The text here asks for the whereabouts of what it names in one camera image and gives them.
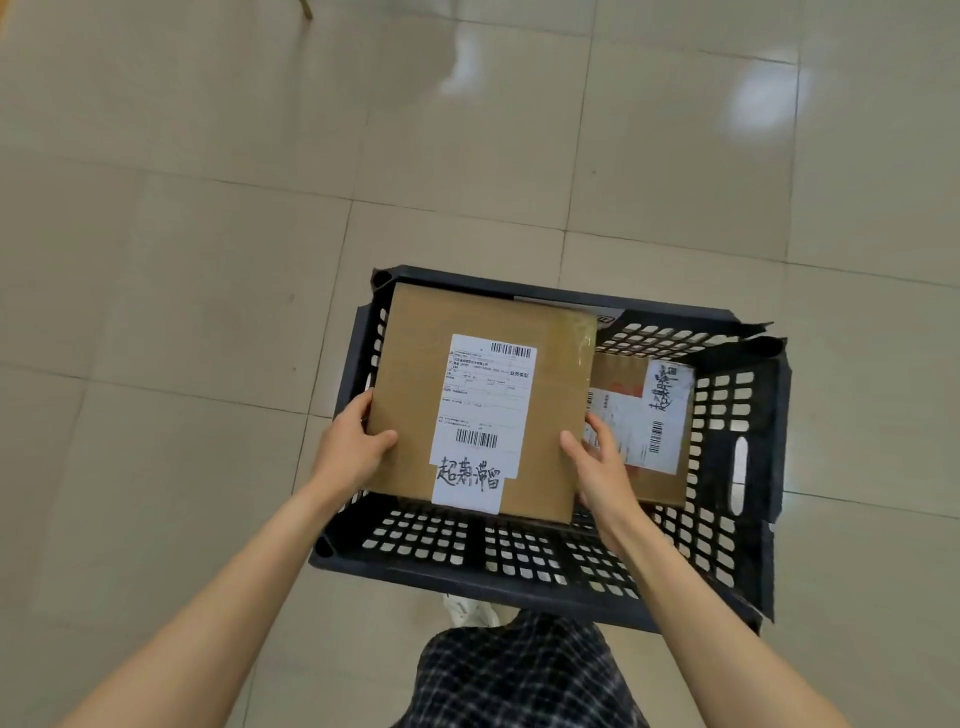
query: forearm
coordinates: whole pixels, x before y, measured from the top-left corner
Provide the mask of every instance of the forearm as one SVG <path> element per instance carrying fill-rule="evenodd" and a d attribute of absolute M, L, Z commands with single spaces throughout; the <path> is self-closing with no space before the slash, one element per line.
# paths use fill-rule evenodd
<path fill-rule="evenodd" d="M 848 726 L 724 604 L 642 511 L 610 521 L 611 535 L 708 728 Z"/>
<path fill-rule="evenodd" d="M 335 500 L 298 491 L 62 728 L 223 725 Z"/>

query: beige floor tile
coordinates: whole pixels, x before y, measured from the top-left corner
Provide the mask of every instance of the beige floor tile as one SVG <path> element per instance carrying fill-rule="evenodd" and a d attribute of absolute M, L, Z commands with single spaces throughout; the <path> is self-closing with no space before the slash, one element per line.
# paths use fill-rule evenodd
<path fill-rule="evenodd" d="M 261 665 L 246 728 L 311 726 L 369 728 L 393 725 L 410 704 L 411 691 L 327 670 Z"/>
<path fill-rule="evenodd" d="M 951 0 L 806 0 L 804 65 L 957 85 L 960 5 Z"/>
<path fill-rule="evenodd" d="M 0 361 L 89 375 L 143 184 L 0 146 Z"/>
<path fill-rule="evenodd" d="M 593 42 L 569 228 L 782 259 L 796 67 Z"/>
<path fill-rule="evenodd" d="M 46 728 L 64 717 L 146 638 L 0 613 L 0 724 Z M 242 728 L 248 681 L 226 728 Z"/>
<path fill-rule="evenodd" d="M 754 324 L 780 317 L 785 268 L 768 260 L 568 232 L 560 287 L 727 308 Z"/>
<path fill-rule="evenodd" d="M 147 165 L 191 4 L 12 3 L 0 42 L 0 143 Z"/>
<path fill-rule="evenodd" d="M 90 384 L 32 608 L 149 632 L 289 496 L 305 416 Z"/>
<path fill-rule="evenodd" d="M 0 367 L 0 608 L 24 608 L 85 383 Z"/>
<path fill-rule="evenodd" d="M 806 70 L 801 99 L 789 260 L 960 284 L 960 93 Z"/>
<path fill-rule="evenodd" d="M 787 272 L 787 490 L 960 515 L 960 290 Z"/>
<path fill-rule="evenodd" d="M 94 376 L 305 412 L 348 210 L 152 177 Z"/>
<path fill-rule="evenodd" d="M 563 234 L 492 220 L 354 203 L 311 412 L 331 417 L 356 308 L 369 303 L 374 267 L 417 265 L 482 278 L 556 286 Z"/>
<path fill-rule="evenodd" d="M 306 434 L 303 436 L 303 447 L 300 448 L 300 462 L 297 464 L 295 489 L 301 487 L 310 479 L 313 460 L 317 456 L 317 445 L 320 443 L 321 435 L 330 427 L 331 422 L 333 421 L 327 417 L 314 417 L 310 415 L 310 417 L 307 418 Z"/>
<path fill-rule="evenodd" d="M 588 36 L 596 0 L 400 0 L 397 7 L 439 17 Z"/>
<path fill-rule="evenodd" d="M 960 722 L 960 521 L 787 495 L 763 635 L 853 725 Z"/>
<path fill-rule="evenodd" d="M 430 638 L 451 627 L 441 595 L 304 566 L 262 667 L 336 669 L 406 691 Z"/>
<path fill-rule="evenodd" d="M 195 3 L 156 168 L 349 197 L 383 14 Z"/>
<path fill-rule="evenodd" d="M 598 0 L 597 37 L 797 62 L 801 0 Z"/>
<path fill-rule="evenodd" d="M 356 198 L 562 228 L 589 41 L 388 24 Z"/>
<path fill-rule="evenodd" d="M 703 728 L 693 696 L 663 637 L 601 624 L 613 657 L 650 725 Z"/>

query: package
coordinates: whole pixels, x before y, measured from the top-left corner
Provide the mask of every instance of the package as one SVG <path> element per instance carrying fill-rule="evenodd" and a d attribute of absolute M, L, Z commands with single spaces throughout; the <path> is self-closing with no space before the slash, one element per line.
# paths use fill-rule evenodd
<path fill-rule="evenodd" d="M 640 500 L 683 506 L 693 421 L 691 368 L 674 361 L 598 353 L 588 411 L 613 431 Z M 596 444 L 587 425 L 585 439 Z"/>
<path fill-rule="evenodd" d="M 595 338 L 583 311 L 398 283 L 367 430 L 399 442 L 368 487 L 569 523 Z"/>

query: plaid pants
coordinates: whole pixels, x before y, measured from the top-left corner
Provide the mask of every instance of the plaid pants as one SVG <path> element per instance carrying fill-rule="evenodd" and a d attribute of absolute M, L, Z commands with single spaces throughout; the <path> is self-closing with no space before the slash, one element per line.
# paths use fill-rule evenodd
<path fill-rule="evenodd" d="M 595 624 L 520 612 L 505 627 L 434 637 L 396 726 L 646 728 Z"/>

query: white shoe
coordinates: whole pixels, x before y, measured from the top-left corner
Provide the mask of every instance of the white shoe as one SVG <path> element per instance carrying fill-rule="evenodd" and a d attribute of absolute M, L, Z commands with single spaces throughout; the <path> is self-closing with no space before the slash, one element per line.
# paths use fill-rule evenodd
<path fill-rule="evenodd" d="M 499 627 L 500 617 L 488 601 L 467 599 L 465 596 L 444 595 L 444 607 L 450 613 L 454 627 Z"/>

